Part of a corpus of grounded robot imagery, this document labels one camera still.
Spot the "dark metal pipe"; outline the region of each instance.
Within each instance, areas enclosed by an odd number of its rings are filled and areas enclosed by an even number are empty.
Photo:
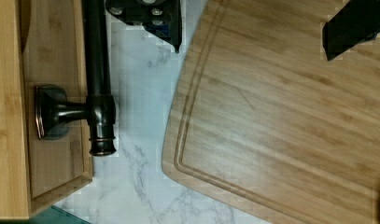
[[[110,86],[105,1],[83,0],[82,7],[88,84],[87,121],[91,128],[90,153],[93,156],[105,156],[116,151],[113,144],[116,114]]]
[[[110,94],[104,0],[82,0],[89,95]]]

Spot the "gray marble veining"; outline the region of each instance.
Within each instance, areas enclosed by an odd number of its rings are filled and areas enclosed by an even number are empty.
[[[205,0],[183,2],[184,45],[108,20],[117,153],[94,158],[94,180],[56,205],[95,224],[264,224],[162,173],[164,132],[176,83]]]

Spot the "wooden edge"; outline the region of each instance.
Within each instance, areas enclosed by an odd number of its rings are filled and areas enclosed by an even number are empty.
[[[9,51],[10,54],[9,58],[6,58],[8,62],[12,62],[12,74],[4,74],[6,71],[2,71],[2,75],[9,75],[14,77],[12,81],[12,85],[18,84],[18,91],[19,92],[13,92],[13,97],[17,100],[15,103],[20,105],[20,109],[15,112],[15,114],[21,114],[21,125],[16,127],[20,131],[18,133],[21,133],[21,136],[17,136],[18,139],[17,142],[20,144],[17,144],[17,148],[8,149],[8,154],[11,155],[9,158],[11,160],[10,165],[8,168],[10,169],[12,167],[13,170],[8,170],[6,175],[9,176],[9,178],[12,179],[12,181],[15,181],[19,190],[16,190],[15,192],[11,192],[12,198],[16,198],[16,204],[15,206],[18,208],[18,210],[15,210],[15,212],[12,214],[9,214],[7,217],[5,215],[0,216],[0,220],[3,219],[24,219],[30,217],[30,174],[29,174],[29,167],[27,166],[29,157],[28,157],[28,146],[27,146],[27,127],[26,127],[26,118],[23,114],[23,111],[25,111],[25,105],[23,100],[23,93],[24,93],[24,84],[23,84],[23,66],[22,66],[22,60],[21,60],[21,2],[19,0],[9,0],[4,1],[4,4],[1,4],[0,2],[0,24],[7,25],[7,27],[4,28],[4,32],[1,33],[1,36],[7,35],[7,30],[10,30],[12,34],[10,34],[13,38],[13,49],[12,51]],[[3,46],[4,39],[1,39],[0,45]]]
[[[254,198],[251,197],[251,195],[248,195],[246,192],[242,192],[240,189],[236,190],[234,186],[227,186],[218,180],[206,182],[205,180],[207,177],[210,177],[208,174],[193,169],[183,163],[187,130],[190,125],[190,116],[197,89],[209,51],[211,50],[212,42],[217,33],[219,24],[224,17],[225,9],[230,2],[231,0],[221,0],[218,3],[209,1],[206,5],[205,13],[208,13],[210,11],[213,11],[210,8],[216,7],[212,5],[219,4],[217,10],[215,10],[214,15],[205,16],[204,13],[201,21],[210,21],[210,17],[212,18],[212,21],[208,24],[206,24],[206,22],[203,23],[202,27],[198,28],[195,33],[195,36],[200,36],[200,39],[204,41],[201,48],[202,52],[195,69],[187,69],[185,67],[186,65],[184,65],[182,69],[181,77],[178,81],[175,93],[175,100],[172,105],[172,111],[182,111],[182,115],[180,122],[173,122],[172,113],[170,115],[163,144],[162,171],[165,175],[179,184],[182,184],[190,189],[194,189],[204,195],[229,204],[233,207],[241,207],[242,211],[245,211],[246,209],[245,212],[248,212],[253,216],[260,217],[273,223],[303,223],[298,219],[276,212],[274,209],[268,206],[252,202]],[[196,49],[191,44],[189,53],[192,51],[196,51]],[[188,87],[184,85],[184,80],[191,80]],[[186,102],[184,105],[176,100],[176,97],[178,96],[178,89],[182,87],[185,87],[184,92],[187,93]]]
[[[73,0],[74,4],[74,21],[76,27],[76,46],[77,46],[77,72],[79,75],[79,92],[81,96],[81,103],[85,103],[87,95],[87,78],[85,68],[85,46],[84,46],[84,26],[82,20],[82,3],[81,0]],[[81,121],[81,138],[82,138],[82,158],[83,158],[83,175],[89,179],[93,177],[93,167],[91,162],[91,155],[89,153],[91,149],[90,129],[87,121]]]
[[[56,189],[50,190],[47,193],[41,194],[32,199],[31,217],[49,208],[52,204],[57,203],[62,198],[69,196],[77,190],[91,183],[91,179],[82,175],[67,182]]]

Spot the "white marble surface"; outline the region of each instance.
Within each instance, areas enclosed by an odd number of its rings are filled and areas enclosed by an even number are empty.
[[[162,143],[178,76],[205,0],[183,2],[185,44],[173,48],[141,28],[107,20],[117,153],[94,158],[94,180],[57,203],[95,224],[264,224],[162,173]]]

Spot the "wooden cabinet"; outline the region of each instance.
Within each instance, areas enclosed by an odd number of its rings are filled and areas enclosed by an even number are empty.
[[[38,84],[85,101],[81,0],[0,0],[0,219],[31,217],[91,182],[86,121],[38,140]]]

